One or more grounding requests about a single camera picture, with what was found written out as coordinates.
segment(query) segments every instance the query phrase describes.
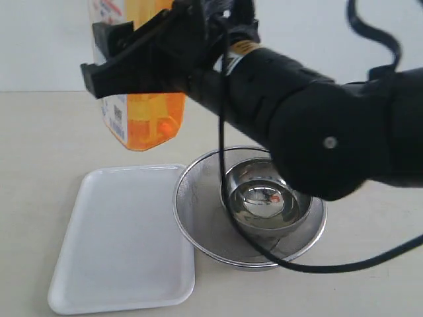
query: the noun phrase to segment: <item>white wall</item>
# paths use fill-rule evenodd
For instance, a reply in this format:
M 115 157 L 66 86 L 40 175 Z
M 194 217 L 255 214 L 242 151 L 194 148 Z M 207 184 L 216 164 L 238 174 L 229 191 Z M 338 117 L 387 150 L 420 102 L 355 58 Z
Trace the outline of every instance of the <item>white wall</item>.
M 423 7 L 417 0 L 359 0 L 362 16 L 401 39 L 401 68 L 423 66 Z M 92 61 L 87 0 L 0 0 L 0 91 L 83 90 Z M 341 82 L 390 61 L 351 33 L 345 0 L 256 0 L 263 43 Z

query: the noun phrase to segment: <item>screw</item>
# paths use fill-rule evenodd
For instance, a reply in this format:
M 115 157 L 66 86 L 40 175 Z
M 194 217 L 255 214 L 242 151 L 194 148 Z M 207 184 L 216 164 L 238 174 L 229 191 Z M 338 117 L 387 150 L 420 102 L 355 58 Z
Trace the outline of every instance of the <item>screw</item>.
M 338 140 L 335 137 L 327 137 L 323 140 L 323 146 L 331 150 L 338 146 Z

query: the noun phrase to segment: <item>metal bowl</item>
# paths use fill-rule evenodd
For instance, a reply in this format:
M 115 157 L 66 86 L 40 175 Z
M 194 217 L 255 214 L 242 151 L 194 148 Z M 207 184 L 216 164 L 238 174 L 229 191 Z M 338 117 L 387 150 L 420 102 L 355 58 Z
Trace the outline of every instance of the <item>metal bowl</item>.
M 292 190 L 270 158 L 244 160 L 228 170 L 226 180 L 229 210 L 249 234 L 286 236 L 310 213 L 312 197 Z
M 267 150 L 231 147 L 225 150 L 228 171 L 240 162 L 269 159 Z M 244 271 L 277 267 L 256 252 L 233 228 L 221 202 L 218 151 L 195 160 L 182 174 L 174 191 L 173 211 L 183 235 L 195 248 L 212 259 Z M 286 261 L 308 251 L 318 241 L 326 223 L 324 203 L 311 199 L 309 216 L 295 232 L 282 238 L 265 238 L 261 245 Z

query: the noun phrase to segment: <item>barcode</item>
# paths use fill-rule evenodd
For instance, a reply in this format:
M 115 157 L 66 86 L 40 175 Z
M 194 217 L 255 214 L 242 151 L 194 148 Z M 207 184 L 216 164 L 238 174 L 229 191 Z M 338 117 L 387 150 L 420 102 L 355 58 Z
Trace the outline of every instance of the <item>barcode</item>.
M 125 133 L 124 130 L 112 119 L 110 119 L 110 126 L 113 129 L 113 131 L 123 140 L 125 141 Z
M 116 105 L 114 105 L 114 118 L 116 119 L 117 122 L 122 124 L 122 111 L 121 109 L 116 107 Z

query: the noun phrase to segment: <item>robotic arm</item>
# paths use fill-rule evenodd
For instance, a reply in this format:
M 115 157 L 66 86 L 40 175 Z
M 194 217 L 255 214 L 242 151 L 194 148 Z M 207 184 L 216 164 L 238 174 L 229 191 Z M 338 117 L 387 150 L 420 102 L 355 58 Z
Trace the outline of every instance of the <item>robotic arm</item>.
M 94 24 L 108 61 L 81 68 L 96 98 L 184 92 L 215 114 L 224 98 L 226 120 L 269 149 L 282 177 L 305 194 L 340 199 L 366 180 L 421 186 L 423 68 L 397 73 L 396 40 L 364 24 L 355 1 L 348 18 L 395 55 L 363 83 L 338 85 L 262 47 L 253 0 L 175 0 L 138 30 Z

